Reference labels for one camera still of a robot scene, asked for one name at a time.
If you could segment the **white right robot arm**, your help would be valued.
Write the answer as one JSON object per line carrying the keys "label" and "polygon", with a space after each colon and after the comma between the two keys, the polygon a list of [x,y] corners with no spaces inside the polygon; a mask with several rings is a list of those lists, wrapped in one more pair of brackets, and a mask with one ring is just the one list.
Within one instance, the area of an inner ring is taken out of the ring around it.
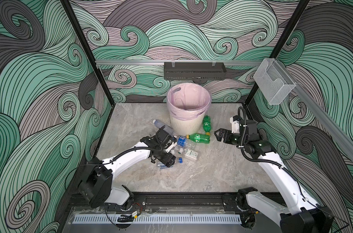
{"label": "white right robot arm", "polygon": [[236,146],[243,157],[257,163],[270,177],[285,205],[250,187],[238,191],[238,207],[257,210],[276,223],[283,233],[328,233],[336,217],[316,201],[299,183],[298,178],[282,162],[274,146],[258,132],[257,123],[246,118],[243,107],[230,118],[231,130],[214,132],[219,142]]}

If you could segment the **clear bottle white label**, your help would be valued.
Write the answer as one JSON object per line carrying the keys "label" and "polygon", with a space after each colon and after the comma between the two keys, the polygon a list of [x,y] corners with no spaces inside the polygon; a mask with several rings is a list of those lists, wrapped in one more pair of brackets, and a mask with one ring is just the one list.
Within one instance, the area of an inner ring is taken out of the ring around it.
{"label": "clear bottle white label", "polygon": [[171,152],[174,155],[183,156],[184,158],[191,160],[191,161],[198,160],[198,152],[191,150],[191,149],[188,149],[188,148],[175,147],[174,149],[171,150]]}

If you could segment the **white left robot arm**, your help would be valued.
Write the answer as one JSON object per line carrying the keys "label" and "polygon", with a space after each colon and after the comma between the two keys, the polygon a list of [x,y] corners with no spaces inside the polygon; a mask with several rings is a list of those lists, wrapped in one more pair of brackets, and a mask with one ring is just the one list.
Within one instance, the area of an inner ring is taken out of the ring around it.
{"label": "white left robot arm", "polygon": [[83,170],[78,190],[91,208],[110,204],[128,210],[133,205],[134,195],[125,185],[112,184],[113,180],[146,159],[153,164],[159,161],[168,168],[173,166],[176,157],[171,150],[176,145],[177,138],[161,127],[154,136],[143,137],[136,145],[116,156],[104,160],[94,157]]}

